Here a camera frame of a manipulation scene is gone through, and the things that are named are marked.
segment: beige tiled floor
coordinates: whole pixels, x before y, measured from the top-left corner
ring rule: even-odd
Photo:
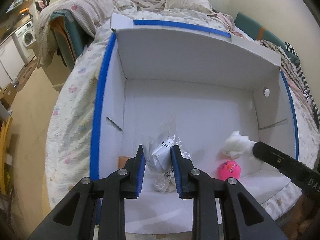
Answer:
[[[23,239],[49,212],[44,179],[45,140],[58,95],[44,71],[36,69],[11,106],[10,152],[15,188],[12,220]]]

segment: pink toy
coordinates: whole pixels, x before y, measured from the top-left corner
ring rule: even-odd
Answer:
[[[239,179],[241,173],[241,168],[235,161],[226,161],[221,164],[218,168],[218,175],[221,180],[226,180],[227,178]]]

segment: clear plastic packaging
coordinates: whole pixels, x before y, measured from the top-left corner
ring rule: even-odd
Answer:
[[[171,162],[170,148],[178,145],[181,155],[191,160],[191,155],[181,142],[177,130],[175,116],[171,117],[160,128],[157,138],[148,138],[148,142],[142,145],[146,164],[153,176],[155,188],[161,192],[175,190],[173,167]]]

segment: round hole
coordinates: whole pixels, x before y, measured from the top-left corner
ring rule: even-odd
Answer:
[[[265,97],[270,96],[270,90],[269,90],[268,88],[265,88],[265,89],[263,90],[263,94],[264,94]]]

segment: pillow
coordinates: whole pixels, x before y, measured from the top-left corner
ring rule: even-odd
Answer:
[[[189,9],[205,13],[206,15],[215,14],[208,0],[167,0],[164,9]]]

